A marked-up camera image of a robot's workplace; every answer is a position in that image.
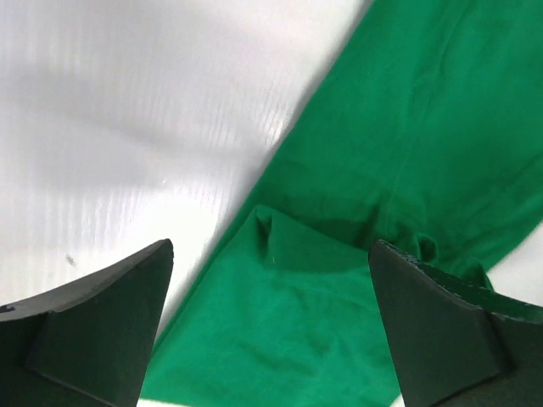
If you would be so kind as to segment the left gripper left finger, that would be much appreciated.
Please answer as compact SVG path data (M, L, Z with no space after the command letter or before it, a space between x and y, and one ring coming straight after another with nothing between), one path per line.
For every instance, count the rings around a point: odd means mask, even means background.
M1 308L3 406L134 406L170 285L173 245Z

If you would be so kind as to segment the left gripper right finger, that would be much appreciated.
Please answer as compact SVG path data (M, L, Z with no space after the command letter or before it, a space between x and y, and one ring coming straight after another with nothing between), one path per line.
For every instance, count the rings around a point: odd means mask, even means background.
M369 268L407 406L542 405L542 308L378 240Z

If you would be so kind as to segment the green t shirt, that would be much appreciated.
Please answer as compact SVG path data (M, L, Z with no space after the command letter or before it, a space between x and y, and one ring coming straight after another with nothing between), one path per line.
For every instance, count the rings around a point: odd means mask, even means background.
M541 2L376 1L157 342L142 396L388 406L371 244L489 287L541 220Z

